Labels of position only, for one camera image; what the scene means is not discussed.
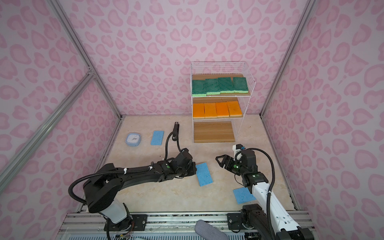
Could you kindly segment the orange sponge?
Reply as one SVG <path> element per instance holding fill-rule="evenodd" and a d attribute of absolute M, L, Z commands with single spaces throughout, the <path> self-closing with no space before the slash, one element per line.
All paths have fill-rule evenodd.
<path fill-rule="evenodd" d="M 227 102 L 216 103 L 216 109 L 217 109 L 218 118 L 229 118 L 230 117 Z"/>
<path fill-rule="evenodd" d="M 204 107 L 205 119 L 216 119 L 218 117 L 216 103 L 204 103 Z"/>
<path fill-rule="evenodd" d="M 240 118 L 243 116 L 240 104 L 238 101 L 227 102 L 230 118 Z"/>
<path fill-rule="evenodd" d="M 193 119 L 205 119 L 205 104 L 194 103 L 193 104 Z"/>

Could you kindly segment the green sponge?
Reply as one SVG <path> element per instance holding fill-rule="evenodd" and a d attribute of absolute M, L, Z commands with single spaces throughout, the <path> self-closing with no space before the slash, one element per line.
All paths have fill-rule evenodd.
<path fill-rule="evenodd" d="M 205 79 L 205 86 L 208 95 L 220 95 L 221 89 L 218 79 Z"/>
<path fill-rule="evenodd" d="M 192 97 L 205 97 L 206 95 L 206 81 L 192 80 Z"/>
<path fill-rule="evenodd" d="M 249 92 L 247 79 L 244 77 L 233 77 L 234 93 L 247 94 Z"/>
<path fill-rule="evenodd" d="M 230 77 L 218 78 L 221 94 L 233 94 L 235 92 L 233 81 Z"/>

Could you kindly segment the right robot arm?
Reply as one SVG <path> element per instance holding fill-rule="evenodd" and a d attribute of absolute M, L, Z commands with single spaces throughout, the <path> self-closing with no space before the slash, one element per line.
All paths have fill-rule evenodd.
<path fill-rule="evenodd" d="M 256 154 L 264 154 L 270 162 L 272 180 L 258 170 Z M 253 227 L 265 240 L 313 240 L 315 237 L 308 228 L 302 228 L 286 211 L 273 187 L 276 180 L 275 165 L 271 156 L 258 148 L 245 148 L 235 145 L 235 155 L 216 157 L 219 166 L 235 176 L 242 177 L 242 185 L 247 188 L 259 202 L 245 205 L 242 209 L 243 225 Z"/>

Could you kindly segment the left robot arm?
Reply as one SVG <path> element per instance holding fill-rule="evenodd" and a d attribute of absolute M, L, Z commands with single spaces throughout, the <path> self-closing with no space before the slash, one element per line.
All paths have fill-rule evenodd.
<path fill-rule="evenodd" d="M 96 173 L 72 182 L 68 193 L 75 201 L 87 205 L 90 213 L 99 213 L 107 223 L 117 225 L 132 220 L 126 205 L 115 199 L 119 191 L 145 183 L 183 179 L 195 175 L 196 171 L 189 150 L 180 148 L 179 134 L 173 131 L 167 136 L 163 160 L 137 168 L 106 164 Z"/>

